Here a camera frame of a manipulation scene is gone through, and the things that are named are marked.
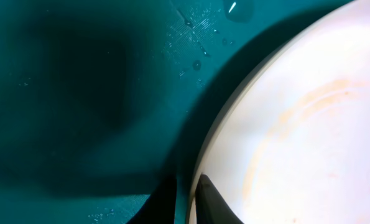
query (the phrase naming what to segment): black pointed object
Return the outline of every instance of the black pointed object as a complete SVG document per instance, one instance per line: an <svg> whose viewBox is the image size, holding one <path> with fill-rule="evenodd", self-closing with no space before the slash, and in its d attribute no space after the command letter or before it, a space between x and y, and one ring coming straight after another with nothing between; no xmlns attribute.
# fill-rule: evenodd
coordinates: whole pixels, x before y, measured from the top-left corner
<svg viewBox="0 0 370 224"><path fill-rule="evenodd" d="M243 224L204 174L196 188L196 216L197 224Z"/></svg>
<svg viewBox="0 0 370 224"><path fill-rule="evenodd" d="M170 176L152 192L142 208L127 224L173 224L176 200L177 180L174 176Z"/></svg>
<svg viewBox="0 0 370 224"><path fill-rule="evenodd" d="M232 22L247 23L254 14L252 0L223 0L226 18Z"/></svg>

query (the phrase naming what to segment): green table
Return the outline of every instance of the green table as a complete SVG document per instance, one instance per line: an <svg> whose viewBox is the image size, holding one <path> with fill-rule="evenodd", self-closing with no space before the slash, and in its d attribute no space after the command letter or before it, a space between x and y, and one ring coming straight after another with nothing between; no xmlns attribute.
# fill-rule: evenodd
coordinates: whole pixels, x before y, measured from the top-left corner
<svg viewBox="0 0 370 224"><path fill-rule="evenodd" d="M346 2L0 0L0 223L125 223L171 173L183 223L226 99Z"/></svg>

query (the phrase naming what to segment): white plate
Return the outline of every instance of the white plate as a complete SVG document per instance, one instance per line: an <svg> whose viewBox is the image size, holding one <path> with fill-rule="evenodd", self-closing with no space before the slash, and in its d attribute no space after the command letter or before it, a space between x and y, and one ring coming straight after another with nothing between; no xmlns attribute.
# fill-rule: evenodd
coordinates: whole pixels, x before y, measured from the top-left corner
<svg viewBox="0 0 370 224"><path fill-rule="evenodd" d="M320 19L245 82L201 150L189 223L201 173L244 223L370 223L370 0Z"/></svg>

